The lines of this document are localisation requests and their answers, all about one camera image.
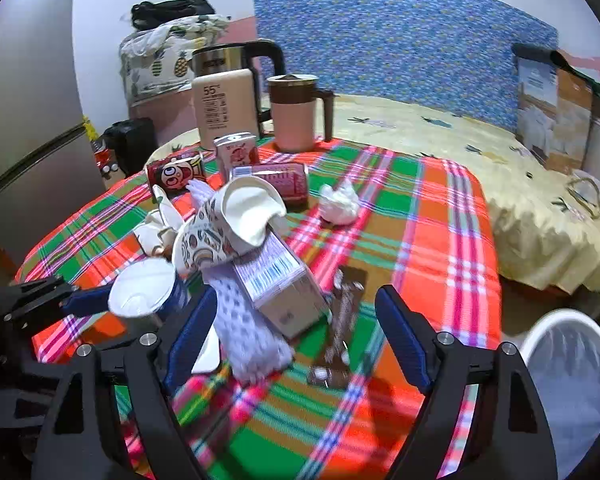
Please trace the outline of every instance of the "plaid tablecloth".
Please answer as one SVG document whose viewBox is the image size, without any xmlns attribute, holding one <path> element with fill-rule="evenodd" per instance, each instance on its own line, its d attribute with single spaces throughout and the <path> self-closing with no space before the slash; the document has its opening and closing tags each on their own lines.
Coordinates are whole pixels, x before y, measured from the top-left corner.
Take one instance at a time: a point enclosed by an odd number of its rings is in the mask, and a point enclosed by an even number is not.
<svg viewBox="0 0 600 480">
<path fill-rule="evenodd" d="M 495 348 L 499 342 L 500 287 L 480 185 L 449 160 L 344 140 L 298 155 L 277 153 L 267 140 L 259 150 L 262 161 L 294 160 L 310 167 L 310 207 L 288 215 L 287 241 L 320 286 L 331 288 L 340 264 L 368 271 L 350 349 L 355 374 L 346 391 L 306 384 L 326 334 L 321 322 L 294 342 L 296 359 L 285 372 L 242 388 L 224 364 L 213 375 L 191 378 L 174 398 L 174 412 L 213 478 L 382 478 L 410 431 L 422 396 L 406 383 L 376 321 L 376 290 L 392 283 L 436 329 L 465 343 Z M 219 187 L 213 155 L 206 155 L 205 167 L 209 183 Z M 345 177 L 362 200 L 360 217 L 351 226 L 325 226 L 317 212 L 318 190 Z M 188 196 L 175 204 L 186 217 L 192 213 Z M 60 273 L 81 287 L 109 282 L 144 257 L 131 231 L 152 208 L 143 174 L 122 181 L 42 240 L 18 277 Z M 41 361 L 63 361 L 81 342 L 98 342 L 122 330 L 110 314 L 69 317 L 37 335 L 34 344 Z M 125 416 L 128 392 L 118 388 L 116 393 Z M 469 387 L 441 474 L 458 466 L 474 400 L 475 389 Z M 131 422 L 126 437 L 138 471 L 150 475 Z"/>
</svg>

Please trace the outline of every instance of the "metal screw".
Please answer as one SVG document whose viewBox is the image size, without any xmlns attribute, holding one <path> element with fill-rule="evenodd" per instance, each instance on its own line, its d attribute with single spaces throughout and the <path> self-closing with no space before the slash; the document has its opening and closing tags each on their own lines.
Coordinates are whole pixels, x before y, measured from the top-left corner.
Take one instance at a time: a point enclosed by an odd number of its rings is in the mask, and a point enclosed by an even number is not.
<svg viewBox="0 0 600 480">
<path fill-rule="evenodd" d="M 453 334 L 450 334 L 449 332 L 438 332 L 436 339 L 443 345 L 451 345 L 456 340 Z"/>
<path fill-rule="evenodd" d="M 142 346 L 151 346 L 156 341 L 158 341 L 158 336 L 151 332 L 149 332 L 147 334 L 142 334 L 140 336 L 140 344 Z"/>
<path fill-rule="evenodd" d="M 78 349 L 75 351 L 80 357 L 85 357 L 91 353 L 91 345 L 80 345 Z"/>
<path fill-rule="evenodd" d="M 501 348 L 502 351 L 507 355 L 513 355 L 518 351 L 516 346 L 513 343 L 510 343 L 509 341 L 505 341 L 504 343 L 502 343 Z"/>
</svg>

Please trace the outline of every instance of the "blue headboard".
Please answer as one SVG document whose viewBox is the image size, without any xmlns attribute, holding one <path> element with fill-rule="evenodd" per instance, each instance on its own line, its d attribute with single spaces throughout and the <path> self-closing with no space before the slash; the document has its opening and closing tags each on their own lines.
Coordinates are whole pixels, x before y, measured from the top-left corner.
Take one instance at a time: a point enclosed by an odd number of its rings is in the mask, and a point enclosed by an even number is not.
<svg viewBox="0 0 600 480">
<path fill-rule="evenodd" d="M 498 0 L 254 0 L 258 35 L 289 72 L 516 127 L 512 43 L 556 48 L 555 28 Z"/>
</svg>

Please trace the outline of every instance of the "trash bin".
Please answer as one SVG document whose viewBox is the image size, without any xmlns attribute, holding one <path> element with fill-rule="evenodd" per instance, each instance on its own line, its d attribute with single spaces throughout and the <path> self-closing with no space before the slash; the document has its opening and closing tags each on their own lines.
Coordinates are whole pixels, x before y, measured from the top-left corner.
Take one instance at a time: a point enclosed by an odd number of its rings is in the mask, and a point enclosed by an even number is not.
<svg viewBox="0 0 600 480">
<path fill-rule="evenodd" d="M 541 317 L 518 346 L 549 422 L 562 480 L 600 433 L 600 327 L 562 308 Z"/>
</svg>

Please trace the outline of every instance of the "blue gripper pad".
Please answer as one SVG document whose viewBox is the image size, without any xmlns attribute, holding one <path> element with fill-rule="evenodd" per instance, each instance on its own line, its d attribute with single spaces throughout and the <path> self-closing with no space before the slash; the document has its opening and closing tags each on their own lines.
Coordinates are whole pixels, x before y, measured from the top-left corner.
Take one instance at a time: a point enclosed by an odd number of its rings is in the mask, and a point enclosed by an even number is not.
<svg viewBox="0 0 600 480">
<path fill-rule="evenodd" d="M 409 384 L 427 395 L 436 379 L 436 332 L 422 314 L 412 312 L 392 285 L 376 293 L 376 317 Z"/>
<path fill-rule="evenodd" d="M 217 308 L 216 292 L 205 285 L 200 295 L 173 314 L 158 331 L 160 346 L 166 349 L 162 384 L 171 396 L 191 377 L 191 369 L 216 318 Z"/>
<path fill-rule="evenodd" d="M 75 317 L 92 316 L 109 309 L 109 293 L 113 282 L 107 285 L 77 290 L 69 296 L 62 306 L 65 316 L 73 314 Z"/>
</svg>

